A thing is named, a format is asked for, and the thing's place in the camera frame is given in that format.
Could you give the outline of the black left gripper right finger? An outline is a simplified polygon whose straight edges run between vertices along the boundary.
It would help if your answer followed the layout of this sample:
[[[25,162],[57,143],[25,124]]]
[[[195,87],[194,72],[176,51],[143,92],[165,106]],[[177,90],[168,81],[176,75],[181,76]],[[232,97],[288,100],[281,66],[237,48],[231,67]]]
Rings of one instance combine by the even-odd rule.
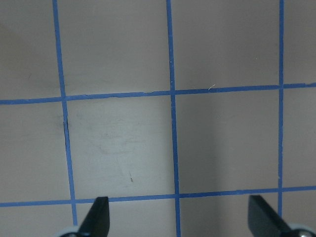
[[[248,228],[254,237],[283,237],[291,228],[260,195],[248,199]]]

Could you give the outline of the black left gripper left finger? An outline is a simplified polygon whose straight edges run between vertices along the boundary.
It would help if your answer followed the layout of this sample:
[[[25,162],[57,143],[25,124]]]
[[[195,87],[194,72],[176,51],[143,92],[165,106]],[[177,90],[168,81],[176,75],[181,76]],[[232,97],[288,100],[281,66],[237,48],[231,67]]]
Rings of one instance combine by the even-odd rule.
[[[107,237],[110,229],[108,197],[97,197],[78,229],[79,237]]]

